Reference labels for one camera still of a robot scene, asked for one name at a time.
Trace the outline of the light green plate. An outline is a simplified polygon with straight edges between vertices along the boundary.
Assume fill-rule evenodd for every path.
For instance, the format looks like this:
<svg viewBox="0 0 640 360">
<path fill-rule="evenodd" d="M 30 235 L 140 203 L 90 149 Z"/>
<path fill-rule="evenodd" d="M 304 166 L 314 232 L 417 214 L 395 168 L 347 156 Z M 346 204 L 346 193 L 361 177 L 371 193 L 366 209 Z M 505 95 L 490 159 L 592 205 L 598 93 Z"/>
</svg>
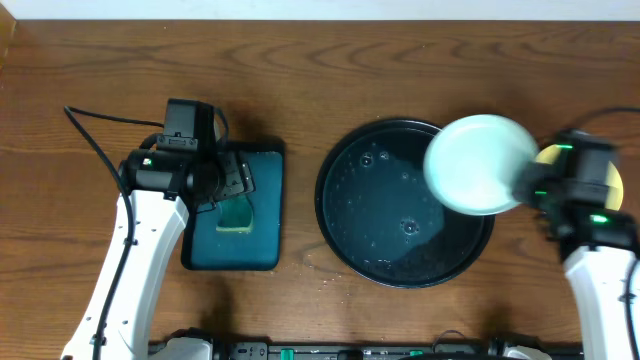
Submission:
<svg viewBox="0 0 640 360">
<path fill-rule="evenodd" d="M 495 215 L 520 204 L 512 191 L 538 153 L 532 135 L 517 122 L 471 115 L 448 124 L 429 142 L 423 173 L 445 207 L 464 215 Z"/>
</svg>

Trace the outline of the green yellow sponge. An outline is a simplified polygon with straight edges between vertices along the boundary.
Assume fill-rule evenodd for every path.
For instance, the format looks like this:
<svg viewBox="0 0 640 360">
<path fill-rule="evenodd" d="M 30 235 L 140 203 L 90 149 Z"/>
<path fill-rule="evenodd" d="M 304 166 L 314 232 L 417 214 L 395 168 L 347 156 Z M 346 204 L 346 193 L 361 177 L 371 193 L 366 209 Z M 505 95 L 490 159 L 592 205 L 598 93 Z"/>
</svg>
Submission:
<svg viewBox="0 0 640 360">
<path fill-rule="evenodd" d="M 218 232 L 250 233 L 254 227 L 253 206 L 246 195 L 229 198 L 219 203 Z"/>
</svg>

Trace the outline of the yellow plate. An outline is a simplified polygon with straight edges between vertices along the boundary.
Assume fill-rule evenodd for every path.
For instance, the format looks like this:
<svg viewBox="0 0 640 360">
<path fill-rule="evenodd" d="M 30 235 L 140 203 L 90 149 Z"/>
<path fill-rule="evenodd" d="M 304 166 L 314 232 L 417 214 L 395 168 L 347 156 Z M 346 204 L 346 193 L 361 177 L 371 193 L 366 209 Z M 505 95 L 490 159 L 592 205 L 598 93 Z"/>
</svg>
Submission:
<svg viewBox="0 0 640 360">
<path fill-rule="evenodd" d="M 561 146 L 550 145 L 541 150 L 535 157 L 537 163 L 553 164 L 560 156 Z M 624 185 L 617 167 L 610 162 L 608 164 L 606 184 L 609 187 L 605 208 L 619 210 L 624 197 Z"/>
</svg>

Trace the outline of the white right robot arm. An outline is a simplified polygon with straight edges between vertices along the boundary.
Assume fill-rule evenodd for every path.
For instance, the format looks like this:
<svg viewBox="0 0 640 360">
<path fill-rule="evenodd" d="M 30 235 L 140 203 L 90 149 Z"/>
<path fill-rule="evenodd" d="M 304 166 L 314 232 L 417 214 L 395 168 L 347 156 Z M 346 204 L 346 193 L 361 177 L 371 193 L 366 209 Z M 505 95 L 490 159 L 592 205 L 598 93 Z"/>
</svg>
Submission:
<svg viewBox="0 0 640 360">
<path fill-rule="evenodd" d="M 516 177 L 513 196 L 537 210 L 559 256 L 580 318 L 586 359 L 637 359 L 639 242 L 636 223 L 620 211 L 624 186 L 610 164 L 605 180 L 590 186 L 604 197 L 594 204 L 571 201 L 577 187 L 558 167 L 531 162 Z"/>
</svg>

